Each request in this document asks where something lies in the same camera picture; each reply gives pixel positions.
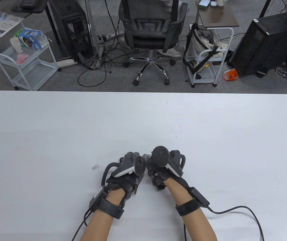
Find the pc case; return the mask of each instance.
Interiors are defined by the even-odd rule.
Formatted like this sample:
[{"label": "pc case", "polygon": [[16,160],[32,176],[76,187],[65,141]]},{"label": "pc case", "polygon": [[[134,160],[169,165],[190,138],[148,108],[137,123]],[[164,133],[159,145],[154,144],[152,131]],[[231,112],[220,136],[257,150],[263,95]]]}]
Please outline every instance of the pc case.
[{"label": "pc case", "polygon": [[78,52],[92,56],[93,48],[86,14],[76,0],[49,0],[60,40],[67,47],[75,61]]},{"label": "pc case", "polygon": [[240,75],[266,75],[287,61],[287,13],[254,19],[229,62]]}]

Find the tissue box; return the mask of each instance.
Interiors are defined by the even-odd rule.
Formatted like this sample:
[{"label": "tissue box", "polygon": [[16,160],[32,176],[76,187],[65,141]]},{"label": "tissue box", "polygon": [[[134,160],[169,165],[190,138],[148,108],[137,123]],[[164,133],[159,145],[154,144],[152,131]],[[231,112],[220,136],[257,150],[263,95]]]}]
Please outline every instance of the tissue box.
[{"label": "tissue box", "polygon": [[14,34],[14,37],[18,37],[23,47],[34,49],[42,49],[49,43],[40,30],[21,29]]}]

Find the white sneaker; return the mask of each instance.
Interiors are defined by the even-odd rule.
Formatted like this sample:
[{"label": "white sneaker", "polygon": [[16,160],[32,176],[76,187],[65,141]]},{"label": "white sneaker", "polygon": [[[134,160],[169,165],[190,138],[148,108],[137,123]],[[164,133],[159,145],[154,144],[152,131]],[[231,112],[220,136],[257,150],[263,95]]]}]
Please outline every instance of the white sneaker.
[{"label": "white sneaker", "polygon": [[170,56],[170,57],[181,57],[182,56],[182,53],[176,51],[174,48],[171,48],[171,49],[167,50],[166,53],[163,53],[162,49],[158,49],[157,52],[162,54],[162,55],[167,55],[167,56]]}]

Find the forearm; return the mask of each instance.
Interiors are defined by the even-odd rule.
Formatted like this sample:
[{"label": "forearm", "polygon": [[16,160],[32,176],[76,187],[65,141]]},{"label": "forearm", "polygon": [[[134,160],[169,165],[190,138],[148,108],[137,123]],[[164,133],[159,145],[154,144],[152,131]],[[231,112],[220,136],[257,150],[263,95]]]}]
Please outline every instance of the forearm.
[{"label": "forearm", "polygon": [[[168,187],[177,206],[193,199],[189,192],[174,179],[169,178],[164,181],[164,184]],[[192,241],[217,241],[214,230],[200,208],[183,216],[182,219]]]},{"label": "forearm", "polygon": [[[112,204],[119,205],[125,195],[123,189],[112,190],[108,193],[106,200]],[[80,241],[106,241],[110,232],[113,217],[97,209]]]}]

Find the hand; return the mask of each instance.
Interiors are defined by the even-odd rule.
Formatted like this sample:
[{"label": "hand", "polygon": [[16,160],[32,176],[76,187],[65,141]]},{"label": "hand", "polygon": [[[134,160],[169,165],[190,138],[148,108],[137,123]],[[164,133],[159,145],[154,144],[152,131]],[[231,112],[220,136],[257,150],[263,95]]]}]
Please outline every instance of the hand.
[{"label": "hand", "polygon": [[[127,155],[129,155],[131,160],[134,161],[136,156],[139,156],[139,153],[128,152]],[[114,190],[118,188],[123,188],[124,191],[126,192],[125,198],[129,199],[132,193],[134,194],[137,193],[137,188],[144,175],[145,175],[144,173],[141,175],[136,175],[135,172],[132,172],[131,174],[125,174],[120,177],[113,177],[111,174],[111,176],[106,181],[108,183],[106,189]]]},{"label": "hand", "polygon": [[189,188],[189,185],[183,178],[177,177],[173,172],[165,167],[157,166],[147,154],[144,154],[142,158],[144,159],[148,169],[148,176],[153,178],[153,185],[157,187],[157,190],[165,189],[166,185],[164,184],[164,181],[168,178],[174,179],[186,189]]}]

